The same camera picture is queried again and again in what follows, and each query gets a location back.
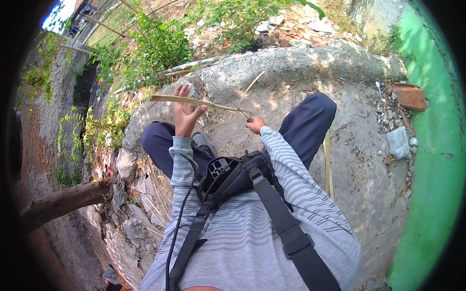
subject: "black strap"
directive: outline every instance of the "black strap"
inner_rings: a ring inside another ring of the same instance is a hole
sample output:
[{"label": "black strap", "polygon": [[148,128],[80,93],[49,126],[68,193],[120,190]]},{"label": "black strap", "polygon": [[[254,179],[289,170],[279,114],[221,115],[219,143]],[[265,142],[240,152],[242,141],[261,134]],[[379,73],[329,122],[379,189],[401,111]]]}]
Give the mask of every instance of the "black strap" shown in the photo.
[{"label": "black strap", "polygon": [[178,282],[183,276],[183,273],[186,268],[186,264],[188,263],[189,257],[191,254],[203,243],[205,243],[206,239],[198,239],[201,231],[206,224],[207,218],[209,218],[210,214],[210,204],[205,203],[201,206],[201,209],[196,213],[196,217],[192,222],[188,234],[186,235],[185,242],[181,246],[179,254],[176,258],[175,264],[170,271],[169,285],[167,291],[176,291],[178,290]]},{"label": "black strap", "polygon": [[283,243],[283,251],[295,264],[310,291],[340,291],[340,286],[314,249],[314,242],[299,227],[298,221],[288,211],[284,201],[270,185],[254,163],[246,169],[253,181],[272,225]]}]

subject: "shoe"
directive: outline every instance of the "shoe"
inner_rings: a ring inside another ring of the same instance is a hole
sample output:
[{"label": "shoe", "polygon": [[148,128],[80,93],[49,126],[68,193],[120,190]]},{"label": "shoe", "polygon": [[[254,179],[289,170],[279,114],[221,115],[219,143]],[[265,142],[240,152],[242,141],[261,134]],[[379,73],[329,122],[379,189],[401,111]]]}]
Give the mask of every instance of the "shoe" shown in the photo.
[{"label": "shoe", "polygon": [[210,155],[214,159],[217,158],[217,153],[215,152],[215,146],[207,137],[207,135],[202,131],[196,131],[192,134],[192,140],[196,143],[198,147],[201,148],[206,154]]}]

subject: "leg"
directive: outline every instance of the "leg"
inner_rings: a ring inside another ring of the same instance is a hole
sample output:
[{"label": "leg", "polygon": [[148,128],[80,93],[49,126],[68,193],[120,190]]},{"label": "leg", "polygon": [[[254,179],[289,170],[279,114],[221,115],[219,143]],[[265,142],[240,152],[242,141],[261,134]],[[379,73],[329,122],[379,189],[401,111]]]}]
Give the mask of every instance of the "leg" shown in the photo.
[{"label": "leg", "polygon": [[279,132],[307,169],[332,124],[335,112],[335,102],[324,93],[316,92],[283,119]]},{"label": "leg", "polygon": [[[168,153],[168,148],[173,146],[175,126],[167,122],[154,122],[144,129],[141,144],[144,151],[151,157],[157,168],[171,179],[173,174],[173,159]],[[207,172],[207,166],[213,157],[201,150],[194,141],[191,141],[194,152],[194,160],[199,165],[200,174]]]}]

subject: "green painted wall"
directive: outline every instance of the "green painted wall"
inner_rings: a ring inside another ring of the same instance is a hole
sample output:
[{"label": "green painted wall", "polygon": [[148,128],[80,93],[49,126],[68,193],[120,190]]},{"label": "green painted wall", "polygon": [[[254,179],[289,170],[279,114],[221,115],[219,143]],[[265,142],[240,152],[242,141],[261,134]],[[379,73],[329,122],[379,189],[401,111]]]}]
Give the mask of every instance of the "green painted wall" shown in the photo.
[{"label": "green painted wall", "polygon": [[393,291],[417,290],[439,259],[454,227],[465,183],[464,105],[441,36],[417,3],[400,19],[410,83],[430,100],[425,112],[413,114],[419,148],[409,215],[387,270]]}]

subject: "gray striped shirt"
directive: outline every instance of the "gray striped shirt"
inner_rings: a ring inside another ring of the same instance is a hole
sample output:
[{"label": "gray striped shirt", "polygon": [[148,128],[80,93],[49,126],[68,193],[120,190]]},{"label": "gray striped shirt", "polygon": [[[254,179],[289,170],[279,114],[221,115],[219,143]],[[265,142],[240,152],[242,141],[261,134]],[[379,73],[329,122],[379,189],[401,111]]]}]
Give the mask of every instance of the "gray striped shirt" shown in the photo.
[{"label": "gray striped shirt", "polygon": [[[311,235],[315,250],[337,279],[342,290],[349,288],[361,257],[361,245],[340,209],[314,182],[293,148],[280,133],[264,126],[262,142],[285,199],[295,212],[301,229]],[[154,262],[141,282],[142,290],[165,290],[165,263],[177,222],[180,205],[198,172],[192,159],[191,139],[173,137],[174,188],[171,219]],[[171,257],[175,263],[200,203],[193,190],[186,201]],[[285,258],[283,245],[259,196],[249,191],[224,202],[207,220],[201,238],[207,242],[192,254],[181,290],[211,286],[225,291],[307,290],[293,262]]]}]

